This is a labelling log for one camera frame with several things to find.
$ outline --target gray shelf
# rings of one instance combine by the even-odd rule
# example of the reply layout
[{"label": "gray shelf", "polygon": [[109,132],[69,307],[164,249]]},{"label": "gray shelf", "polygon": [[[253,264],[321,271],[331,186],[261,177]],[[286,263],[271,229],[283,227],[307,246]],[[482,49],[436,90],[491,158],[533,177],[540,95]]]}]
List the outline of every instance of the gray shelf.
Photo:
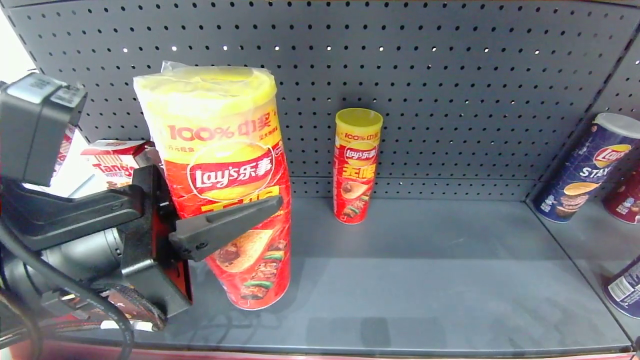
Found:
[{"label": "gray shelf", "polygon": [[624,315],[604,299],[603,280],[640,254],[640,227],[608,214],[600,202],[587,203],[567,224],[542,220],[573,259],[631,339],[640,336],[640,320]]},{"label": "gray shelf", "polygon": [[294,199],[292,281],[279,302],[236,309],[197,264],[195,305],[137,341],[365,356],[628,350],[614,318],[524,203],[376,199],[368,219],[352,226],[338,223],[330,206]]}]

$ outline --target large lay's chip can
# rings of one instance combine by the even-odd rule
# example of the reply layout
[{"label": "large lay's chip can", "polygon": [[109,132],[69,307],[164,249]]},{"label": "large lay's chip can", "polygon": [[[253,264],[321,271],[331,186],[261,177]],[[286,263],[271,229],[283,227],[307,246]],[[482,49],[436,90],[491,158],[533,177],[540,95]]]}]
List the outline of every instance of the large lay's chip can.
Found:
[{"label": "large lay's chip can", "polygon": [[349,108],[335,115],[333,213],[345,224],[365,219],[376,177],[382,116]]},{"label": "large lay's chip can", "polygon": [[234,305],[273,304],[291,271],[291,184],[273,76],[165,63],[134,86],[182,218],[282,196],[278,213],[206,259]]},{"label": "large lay's chip can", "polygon": [[562,171],[534,199],[536,211],[554,222],[569,221],[639,138],[640,122],[636,119],[598,114]]}]

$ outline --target barcode label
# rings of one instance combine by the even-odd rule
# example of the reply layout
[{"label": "barcode label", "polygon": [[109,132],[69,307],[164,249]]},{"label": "barcode label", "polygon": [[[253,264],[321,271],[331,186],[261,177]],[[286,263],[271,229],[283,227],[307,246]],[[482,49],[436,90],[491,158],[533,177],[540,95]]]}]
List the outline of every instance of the barcode label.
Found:
[{"label": "barcode label", "polygon": [[83,98],[83,96],[84,90],[81,90],[80,88],[77,88],[75,86],[71,86],[68,89],[62,88],[56,91],[56,93],[51,97],[51,101],[68,106],[70,108],[75,108]]},{"label": "barcode label", "polygon": [[11,84],[6,89],[6,93],[34,104],[40,104],[60,85],[64,85],[64,83],[49,76],[32,73]]},{"label": "barcode label", "polygon": [[618,280],[614,281],[611,285],[609,285],[609,291],[611,295],[613,295],[616,301],[620,301],[627,297],[627,295],[634,292],[634,289],[629,285],[624,276],[620,277]]}]

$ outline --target cardboard box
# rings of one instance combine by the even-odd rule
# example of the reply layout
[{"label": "cardboard box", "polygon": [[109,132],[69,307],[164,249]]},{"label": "cardboard box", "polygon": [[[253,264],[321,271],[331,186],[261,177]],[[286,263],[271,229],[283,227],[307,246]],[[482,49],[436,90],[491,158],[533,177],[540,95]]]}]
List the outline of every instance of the cardboard box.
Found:
[{"label": "cardboard box", "polygon": [[131,184],[133,170],[137,168],[160,165],[154,144],[144,140],[98,140],[83,150],[81,156],[97,176],[104,178],[108,189]]}]

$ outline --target black cable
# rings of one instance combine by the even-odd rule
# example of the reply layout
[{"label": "black cable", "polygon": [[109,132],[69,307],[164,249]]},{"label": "black cable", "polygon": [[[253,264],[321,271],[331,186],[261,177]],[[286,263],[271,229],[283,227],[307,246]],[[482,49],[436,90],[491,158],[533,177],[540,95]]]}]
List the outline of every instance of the black cable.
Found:
[{"label": "black cable", "polygon": [[84,287],[82,284],[65,275],[63,272],[60,272],[43,259],[40,259],[40,257],[32,252],[31,249],[26,247],[26,245],[24,245],[13,231],[11,231],[1,220],[0,242],[25,265],[40,273],[42,277],[63,287],[75,296],[85,299],[87,302],[107,314],[122,331],[122,349],[118,359],[126,360],[129,358],[131,351],[133,350],[133,327],[131,326],[129,319],[127,319],[124,313],[117,306],[96,294],[91,289]]},{"label": "black cable", "polygon": [[[0,302],[5,304],[13,313],[15,313],[24,324],[23,331],[31,340],[31,358],[33,360],[40,359],[42,355],[42,332],[38,326],[38,320],[32,315],[31,311],[25,309],[22,303],[16,299],[13,294],[5,289],[0,288]],[[16,336],[20,336],[22,331],[18,330]]]}]

